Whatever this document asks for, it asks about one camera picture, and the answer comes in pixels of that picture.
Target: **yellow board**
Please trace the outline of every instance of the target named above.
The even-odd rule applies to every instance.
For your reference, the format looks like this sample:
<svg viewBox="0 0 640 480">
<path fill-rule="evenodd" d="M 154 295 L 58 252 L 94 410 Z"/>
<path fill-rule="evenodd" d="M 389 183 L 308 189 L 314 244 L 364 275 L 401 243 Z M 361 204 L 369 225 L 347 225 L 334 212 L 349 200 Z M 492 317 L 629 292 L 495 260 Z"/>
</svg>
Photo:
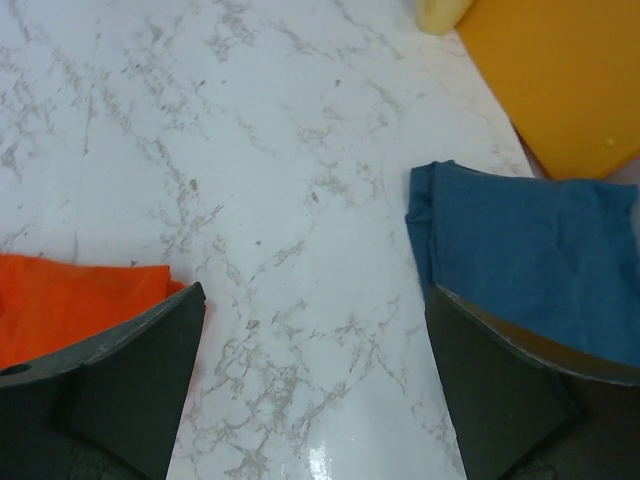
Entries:
<svg viewBox="0 0 640 480">
<path fill-rule="evenodd" d="M 551 177 L 640 153 L 640 0 L 476 0 L 457 28 Z"/>
</svg>

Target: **dark blue fabric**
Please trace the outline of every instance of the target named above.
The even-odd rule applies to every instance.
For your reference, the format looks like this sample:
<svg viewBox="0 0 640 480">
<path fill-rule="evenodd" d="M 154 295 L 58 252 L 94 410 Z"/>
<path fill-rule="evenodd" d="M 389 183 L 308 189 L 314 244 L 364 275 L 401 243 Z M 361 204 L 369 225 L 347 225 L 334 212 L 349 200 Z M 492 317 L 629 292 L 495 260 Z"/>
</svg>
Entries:
<svg viewBox="0 0 640 480">
<path fill-rule="evenodd" d="M 501 318 L 640 367 L 634 186 L 411 172 L 406 221 L 423 290 L 440 284 Z"/>
</svg>

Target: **folded orange cloth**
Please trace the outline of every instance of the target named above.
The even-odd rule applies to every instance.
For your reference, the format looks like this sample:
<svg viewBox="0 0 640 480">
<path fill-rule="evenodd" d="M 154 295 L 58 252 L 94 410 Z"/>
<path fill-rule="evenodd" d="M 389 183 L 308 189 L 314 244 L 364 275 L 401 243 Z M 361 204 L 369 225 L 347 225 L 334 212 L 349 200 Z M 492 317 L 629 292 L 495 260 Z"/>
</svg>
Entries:
<svg viewBox="0 0 640 480">
<path fill-rule="evenodd" d="M 115 327 L 184 288 L 169 267 L 77 267 L 0 254 L 0 369 Z"/>
</svg>

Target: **white marble table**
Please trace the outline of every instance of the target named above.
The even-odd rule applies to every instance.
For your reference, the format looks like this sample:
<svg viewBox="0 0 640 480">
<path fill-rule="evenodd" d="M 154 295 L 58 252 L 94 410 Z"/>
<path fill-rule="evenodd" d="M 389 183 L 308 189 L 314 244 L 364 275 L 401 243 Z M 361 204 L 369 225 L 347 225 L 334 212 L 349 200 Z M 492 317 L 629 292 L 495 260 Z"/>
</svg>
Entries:
<svg viewBox="0 0 640 480">
<path fill-rule="evenodd" d="M 5 0 L 0 249 L 167 262 L 208 320 L 169 478 L 464 477 L 410 167 L 529 174 L 405 0 Z"/>
</svg>

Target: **cloth fold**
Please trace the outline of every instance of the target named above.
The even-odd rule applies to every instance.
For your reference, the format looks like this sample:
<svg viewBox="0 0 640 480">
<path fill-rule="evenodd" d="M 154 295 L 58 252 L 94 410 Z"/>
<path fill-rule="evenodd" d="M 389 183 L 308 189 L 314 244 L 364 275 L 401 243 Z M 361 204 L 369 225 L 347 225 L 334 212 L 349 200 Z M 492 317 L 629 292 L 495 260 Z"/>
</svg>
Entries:
<svg viewBox="0 0 640 480">
<path fill-rule="evenodd" d="M 115 327 L 182 288 L 168 266 L 80 267 L 0 254 L 0 370 Z"/>
<path fill-rule="evenodd" d="M 640 367 L 635 186 L 506 178 L 433 163 L 411 172 L 409 236 L 437 283 L 577 350 Z"/>
</svg>

